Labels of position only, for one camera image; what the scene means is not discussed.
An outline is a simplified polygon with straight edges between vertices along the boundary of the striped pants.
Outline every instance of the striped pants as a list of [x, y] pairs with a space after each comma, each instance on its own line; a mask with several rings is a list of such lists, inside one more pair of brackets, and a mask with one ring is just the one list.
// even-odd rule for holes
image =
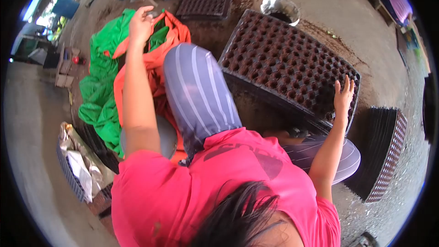
[[[204, 140], [222, 131], [242, 127], [232, 95], [212, 53], [189, 43], [172, 48], [163, 64], [166, 95], [181, 136], [189, 166], [203, 150]], [[307, 137], [298, 145], [283, 145], [293, 164], [308, 172], [324, 136]], [[358, 149], [345, 139], [334, 184], [358, 168]]]

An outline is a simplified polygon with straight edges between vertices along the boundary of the pink cloth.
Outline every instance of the pink cloth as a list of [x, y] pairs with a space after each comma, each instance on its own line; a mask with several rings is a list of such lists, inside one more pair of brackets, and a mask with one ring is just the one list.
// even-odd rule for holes
[[259, 180], [280, 196], [277, 209], [291, 217], [305, 247], [340, 246], [335, 206], [316, 197], [311, 179], [277, 138], [239, 128], [208, 137], [204, 147], [189, 168], [144, 150], [119, 164], [112, 219], [122, 247], [186, 245], [215, 202]]
[[408, 0], [389, 0], [395, 10], [396, 16], [399, 21], [404, 23], [410, 13], [413, 13], [413, 9]]

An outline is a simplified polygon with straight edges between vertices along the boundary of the bucket of soil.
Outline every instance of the bucket of soil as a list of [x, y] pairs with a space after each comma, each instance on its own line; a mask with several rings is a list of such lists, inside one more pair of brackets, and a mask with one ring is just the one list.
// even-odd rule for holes
[[299, 8], [291, 0], [262, 0], [261, 12], [291, 26], [296, 26], [299, 23]]

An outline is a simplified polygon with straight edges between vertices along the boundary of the white paper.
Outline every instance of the white paper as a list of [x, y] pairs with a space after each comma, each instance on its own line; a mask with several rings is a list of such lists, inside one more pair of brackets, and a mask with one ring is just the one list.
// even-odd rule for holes
[[73, 175], [79, 179], [82, 188], [84, 189], [84, 197], [86, 202], [92, 202], [92, 181], [91, 175], [85, 166], [81, 153], [78, 151], [67, 151], [66, 156], [69, 159]]

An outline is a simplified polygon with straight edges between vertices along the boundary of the woman's right hand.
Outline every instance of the woman's right hand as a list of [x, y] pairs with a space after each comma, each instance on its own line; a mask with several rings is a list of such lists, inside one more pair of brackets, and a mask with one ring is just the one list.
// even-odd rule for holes
[[348, 111], [354, 95], [354, 80], [349, 80], [349, 76], [345, 75], [345, 87], [341, 90], [340, 81], [335, 82], [334, 108], [336, 117], [348, 118]]

